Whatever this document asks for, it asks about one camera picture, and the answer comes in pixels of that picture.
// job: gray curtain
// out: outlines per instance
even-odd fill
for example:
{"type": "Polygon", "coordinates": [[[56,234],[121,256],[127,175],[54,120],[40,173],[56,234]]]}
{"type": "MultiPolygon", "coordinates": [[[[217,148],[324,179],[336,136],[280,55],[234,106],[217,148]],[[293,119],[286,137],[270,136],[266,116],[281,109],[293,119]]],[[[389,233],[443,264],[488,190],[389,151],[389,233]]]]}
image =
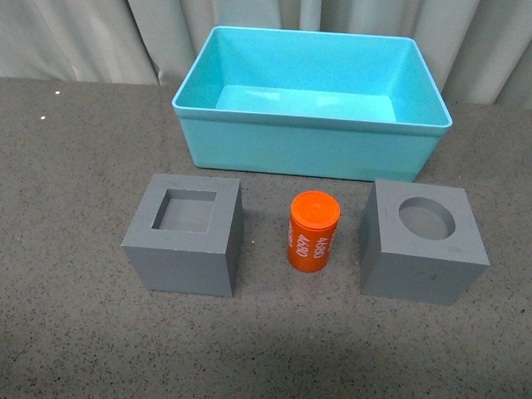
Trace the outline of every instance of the gray curtain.
{"type": "Polygon", "coordinates": [[[530,0],[5,0],[0,76],[177,84],[216,25],[412,37],[446,101],[532,109],[530,0]]]}

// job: circular hole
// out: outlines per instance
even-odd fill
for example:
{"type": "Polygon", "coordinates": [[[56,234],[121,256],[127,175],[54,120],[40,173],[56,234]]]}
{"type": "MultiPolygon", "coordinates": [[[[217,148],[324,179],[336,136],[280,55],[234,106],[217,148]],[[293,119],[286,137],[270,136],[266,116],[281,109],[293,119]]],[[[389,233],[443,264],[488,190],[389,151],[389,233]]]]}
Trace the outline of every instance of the circular hole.
{"type": "Polygon", "coordinates": [[[399,217],[407,229],[423,239],[446,239],[456,229],[451,212],[432,199],[407,199],[399,207],[399,217]]]}

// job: teal plastic bin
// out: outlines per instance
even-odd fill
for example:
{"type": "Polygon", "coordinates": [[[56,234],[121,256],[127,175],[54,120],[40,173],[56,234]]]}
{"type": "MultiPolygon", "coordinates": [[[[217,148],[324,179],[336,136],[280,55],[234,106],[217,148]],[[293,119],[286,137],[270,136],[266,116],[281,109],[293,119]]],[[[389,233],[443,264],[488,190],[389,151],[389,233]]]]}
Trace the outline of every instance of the teal plastic bin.
{"type": "Polygon", "coordinates": [[[202,168],[413,181],[452,124],[404,37],[215,27],[173,102],[202,168]]]}

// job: orange canister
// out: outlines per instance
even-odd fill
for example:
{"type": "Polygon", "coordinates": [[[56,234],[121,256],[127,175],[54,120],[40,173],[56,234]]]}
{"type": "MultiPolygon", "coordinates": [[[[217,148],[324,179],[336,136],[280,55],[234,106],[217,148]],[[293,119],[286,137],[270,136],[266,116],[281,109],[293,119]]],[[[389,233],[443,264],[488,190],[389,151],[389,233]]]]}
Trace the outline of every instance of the orange canister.
{"type": "Polygon", "coordinates": [[[322,191],[306,191],[292,201],[288,261],[302,272],[325,267],[340,219],[340,205],[322,191]]]}

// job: gray foam cube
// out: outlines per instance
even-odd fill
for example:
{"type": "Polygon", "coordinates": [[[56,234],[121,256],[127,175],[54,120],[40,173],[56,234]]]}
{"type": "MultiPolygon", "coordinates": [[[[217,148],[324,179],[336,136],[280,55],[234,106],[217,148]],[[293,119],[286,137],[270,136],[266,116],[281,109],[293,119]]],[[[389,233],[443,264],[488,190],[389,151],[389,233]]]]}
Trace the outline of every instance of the gray foam cube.
{"type": "Polygon", "coordinates": [[[367,295],[450,305],[490,265],[463,189],[376,180],[359,238],[367,295]]]}
{"type": "Polygon", "coordinates": [[[232,296],[243,233],[240,180],[155,174],[122,248],[148,289],[232,296]]]}

